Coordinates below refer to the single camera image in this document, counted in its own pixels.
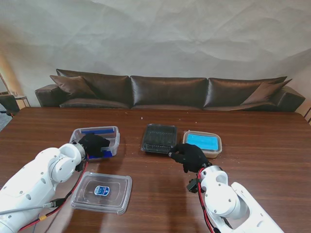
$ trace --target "sticker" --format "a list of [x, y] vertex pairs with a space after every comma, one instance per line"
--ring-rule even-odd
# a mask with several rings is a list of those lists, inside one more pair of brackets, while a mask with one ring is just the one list
[[95, 195], [99, 195], [99, 196], [104, 196], [106, 197], [109, 193], [109, 187], [106, 187], [106, 186], [97, 186], [95, 191], [94, 191], [94, 194]]

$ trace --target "brown leather couch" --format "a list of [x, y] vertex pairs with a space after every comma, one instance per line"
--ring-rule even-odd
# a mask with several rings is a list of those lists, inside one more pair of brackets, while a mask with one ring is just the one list
[[305, 99], [285, 86], [269, 101], [242, 105], [261, 83], [281, 83], [286, 77], [246, 81], [129, 77], [61, 69], [56, 71], [59, 76], [82, 76], [97, 99], [68, 99], [58, 85], [51, 84], [35, 91], [42, 107], [293, 112]]

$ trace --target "wire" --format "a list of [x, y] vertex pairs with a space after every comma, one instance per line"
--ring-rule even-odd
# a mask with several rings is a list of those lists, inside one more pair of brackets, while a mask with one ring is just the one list
[[43, 206], [31, 206], [31, 207], [26, 207], [26, 208], [1, 211], [0, 215], [6, 215], [6, 214], [15, 213], [19, 211], [26, 211], [26, 210], [44, 209], [44, 208], [50, 208], [50, 207], [52, 207], [52, 203], [49, 202], [49, 203], [44, 204]]
[[49, 217], [49, 216], [51, 216], [52, 214], [54, 214], [54, 213], [56, 213], [57, 211], [59, 211], [59, 210], [63, 207], [63, 205], [65, 204], [65, 202], [66, 202], [66, 200], [68, 199], [68, 197], [69, 197], [69, 196], [74, 192], [74, 190], [77, 188], [78, 184], [80, 183], [80, 181], [81, 181], [81, 179], [82, 179], [82, 177], [83, 177], [83, 175], [84, 175], [84, 173], [85, 173], [85, 171], [86, 171], [87, 165], [88, 165], [88, 154], [86, 154], [86, 163], [85, 163], [85, 165], [84, 165], [84, 167], [83, 167], [83, 169], [82, 169], [82, 171], [81, 171], [81, 173], [80, 173], [80, 175], [79, 175], [78, 180], [76, 181], [76, 183], [75, 183], [75, 185], [73, 186], [73, 188], [72, 188], [72, 189], [67, 193], [67, 195], [64, 197], [64, 199], [65, 199], [64, 203], [63, 203], [62, 205], [56, 207], [54, 210], [52, 210], [51, 212], [47, 213], [46, 215], [40, 216], [40, 217], [37, 218], [36, 220], [34, 220], [34, 221], [28, 223], [26, 226], [22, 227], [22, 228], [19, 230], [19, 232], [22, 231], [22, 230], [24, 230], [24, 229], [26, 229], [26, 228], [29, 228], [29, 227], [31, 227], [31, 226], [37, 224], [37, 223], [40, 222], [40, 221], [45, 220], [47, 217]]
[[[198, 172], [198, 179], [201, 178], [201, 172], [204, 170], [205, 168], [201, 168]], [[202, 210], [203, 210], [203, 215], [204, 215], [204, 220], [205, 220], [205, 223], [209, 229], [209, 231], [211, 233], [214, 233], [213, 229], [215, 229], [215, 227], [213, 226], [213, 224], [211, 223], [211, 221], [209, 220], [208, 218], [208, 215], [207, 215], [207, 212], [206, 212], [206, 208], [204, 206], [204, 202], [203, 202], [203, 199], [202, 199], [202, 195], [201, 195], [201, 183], [199, 182], [198, 183], [198, 194], [199, 194], [199, 200], [200, 200], [200, 204], [201, 204], [201, 207], [202, 207]]]

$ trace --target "red cable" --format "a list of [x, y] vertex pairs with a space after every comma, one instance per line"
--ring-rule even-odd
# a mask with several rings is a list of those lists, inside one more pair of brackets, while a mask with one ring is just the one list
[[[199, 173], [198, 173], [198, 179], [201, 178], [201, 172], [204, 170], [204, 168], [201, 168], [199, 170]], [[212, 226], [210, 225], [209, 223], [209, 220], [208, 220], [208, 216], [207, 216], [207, 212], [206, 212], [206, 209], [205, 209], [205, 206], [204, 206], [204, 202], [203, 202], [203, 199], [202, 199], [202, 196], [201, 196], [201, 183], [199, 182], [198, 183], [198, 192], [199, 192], [199, 199], [200, 199], [200, 203], [201, 203], [201, 206], [204, 207], [203, 208], [203, 214], [204, 214], [204, 219], [205, 219], [205, 222], [207, 223], [207, 227], [209, 229], [209, 231], [211, 233], [214, 233], [213, 229], [212, 229]]]

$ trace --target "wall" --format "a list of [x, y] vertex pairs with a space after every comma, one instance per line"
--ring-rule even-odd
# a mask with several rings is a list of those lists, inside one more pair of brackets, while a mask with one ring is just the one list
[[[301, 69], [293, 75], [293, 80], [288, 83], [288, 86], [298, 91], [301, 95], [306, 97], [303, 104], [296, 110], [301, 115], [305, 115], [311, 107], [311, 65]], [[311, 111], [306, 116], [306, 119], [311, 118]]]
[[39, 105], [34, 91], [52, 83], [56, 68], [164, 77], [292, 76], [310, 63], [311, 1], [1, 1], [0, 52], [33, 106]]
[[0, 92], [6, 92], [6, 86], [4, 85], [3, 81], [0, 79]]

